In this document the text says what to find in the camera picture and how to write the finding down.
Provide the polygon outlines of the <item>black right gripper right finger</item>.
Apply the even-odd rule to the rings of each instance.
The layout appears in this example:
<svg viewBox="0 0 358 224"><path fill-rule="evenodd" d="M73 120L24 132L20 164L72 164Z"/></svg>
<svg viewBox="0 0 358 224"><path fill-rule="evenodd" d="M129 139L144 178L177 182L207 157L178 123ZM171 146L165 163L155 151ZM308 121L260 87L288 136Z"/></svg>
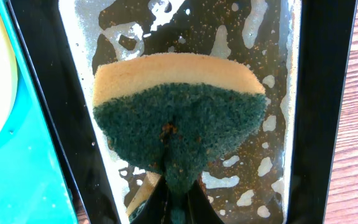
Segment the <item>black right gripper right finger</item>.
<svg viewBox="0 0 358 224"><path fill-rule="evenodd" d="M191 224L224 224L205 196L196 180L187 193L188 223Z"/></svg>

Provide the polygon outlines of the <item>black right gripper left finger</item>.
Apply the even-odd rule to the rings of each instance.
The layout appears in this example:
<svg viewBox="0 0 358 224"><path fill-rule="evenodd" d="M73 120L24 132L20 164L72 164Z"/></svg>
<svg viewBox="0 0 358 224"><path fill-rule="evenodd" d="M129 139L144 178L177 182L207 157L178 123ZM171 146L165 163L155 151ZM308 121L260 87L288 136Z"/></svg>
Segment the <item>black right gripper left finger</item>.
<svg viewBox="0 0 358 224"><path fill-rule="evenodd" d="M169 224L169 190L164 178L130 224Z"/></svg>

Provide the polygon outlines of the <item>green yellow sponge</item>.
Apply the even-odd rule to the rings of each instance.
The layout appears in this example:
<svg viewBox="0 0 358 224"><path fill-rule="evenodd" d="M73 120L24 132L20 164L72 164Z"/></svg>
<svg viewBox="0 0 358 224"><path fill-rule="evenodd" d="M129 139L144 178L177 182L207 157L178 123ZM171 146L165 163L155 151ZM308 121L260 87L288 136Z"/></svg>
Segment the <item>green yellow sponge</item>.
<svg viewBox="0 0 358 224"><path fill-rule="evenodd" d="M256 133L265 88L243 64L192 53L159 53L100 66L93 115L129 164L162 176L172 223L199 174Z"/></svg>

